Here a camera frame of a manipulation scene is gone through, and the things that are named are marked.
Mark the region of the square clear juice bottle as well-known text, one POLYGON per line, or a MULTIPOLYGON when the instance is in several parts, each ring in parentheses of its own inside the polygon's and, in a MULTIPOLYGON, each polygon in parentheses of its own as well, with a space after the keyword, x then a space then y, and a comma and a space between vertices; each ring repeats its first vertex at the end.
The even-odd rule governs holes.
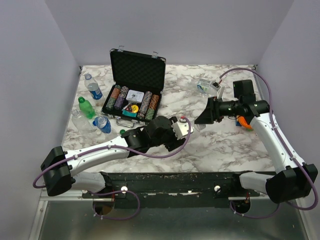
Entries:
POLYGON ((200 133, 202 130, 204 130, 206 128, 205 124, 194 124, 193 125, 193 129, 195 132, 200 133))

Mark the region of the blue label water bottle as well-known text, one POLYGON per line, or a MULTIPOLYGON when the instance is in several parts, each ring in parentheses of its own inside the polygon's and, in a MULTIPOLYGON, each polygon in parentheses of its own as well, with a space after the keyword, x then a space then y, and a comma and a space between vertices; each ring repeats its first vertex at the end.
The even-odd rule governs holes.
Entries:
POLYGON ((97 83, 96 80, 92 77, 91 74, 86 73, 84 75, 84 85, 90 92, 92 98, 94 100, 100 100, 103 97, 103 94, 101 92, 101 89, 99 87, 99 84, 97 83))

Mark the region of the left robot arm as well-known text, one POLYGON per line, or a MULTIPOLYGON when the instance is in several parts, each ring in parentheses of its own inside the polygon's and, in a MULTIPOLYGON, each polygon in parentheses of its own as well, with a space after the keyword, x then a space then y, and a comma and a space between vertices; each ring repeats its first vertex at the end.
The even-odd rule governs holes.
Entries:
POLYGON ((41 174, 36 180, 43 178, 41 188, 49 197, 79 190, 104 198, 111 191, 110 178, 104 172, 89 172, 88 169, 138 155, 155 158, 147 152, 158 146, 165 146, 169 151, 167 157, 174 156, 184 148, 192 132, 193 128, 185 117, 158 116, 145 126, 127 130, 92 147, 65 151, 56 146, 42 162, 41 174))

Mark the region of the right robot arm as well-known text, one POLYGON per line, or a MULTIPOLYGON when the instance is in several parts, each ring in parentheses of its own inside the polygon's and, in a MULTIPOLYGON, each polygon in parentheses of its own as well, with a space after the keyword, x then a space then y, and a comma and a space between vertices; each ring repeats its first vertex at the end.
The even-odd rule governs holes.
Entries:
POLYGON ((254 190, 269 196, 279 204, 306 197, 318 175, 314 164, 305 161, 292 148, 285 138, 270 106, 265 100, 256 100, 253 82, 249 79, 233 82, 235 100, 223 101, 210 97, 196 125, 209 125, 221 122, 224 117, 244 117, 266 148, 275 169, 275 175, 253 171, 236 174, 230 183, 230 191, 241 196, 247 190, 254 190))

